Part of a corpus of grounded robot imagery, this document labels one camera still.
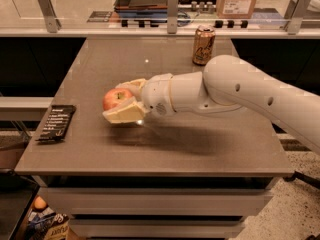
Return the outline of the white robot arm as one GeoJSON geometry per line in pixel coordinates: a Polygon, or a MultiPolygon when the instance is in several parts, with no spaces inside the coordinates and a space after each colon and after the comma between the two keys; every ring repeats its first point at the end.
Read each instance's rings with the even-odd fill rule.
{"type": "Polygon", "coordinates": [[[277,80],[231,55],[212,58],[203,70],[156,75],[118,84],[103,105],[104,118],[131,123],[146,115],[177,112],[227,115],[249,108],[320,153],[320,96],[277,80]]]}

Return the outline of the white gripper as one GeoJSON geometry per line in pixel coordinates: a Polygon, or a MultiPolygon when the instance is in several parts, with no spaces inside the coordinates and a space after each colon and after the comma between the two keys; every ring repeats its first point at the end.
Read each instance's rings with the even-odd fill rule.
{"type": "Polygon", "coordinates": [[[171,116],[175,113],[171,103],[170,73],[119,83],[117,88],[128,89],[131,97],[116,107],[104,111],[103,117],[112,124],[131,123],[142,120],[148,112],[153,116],[171,116]]]}

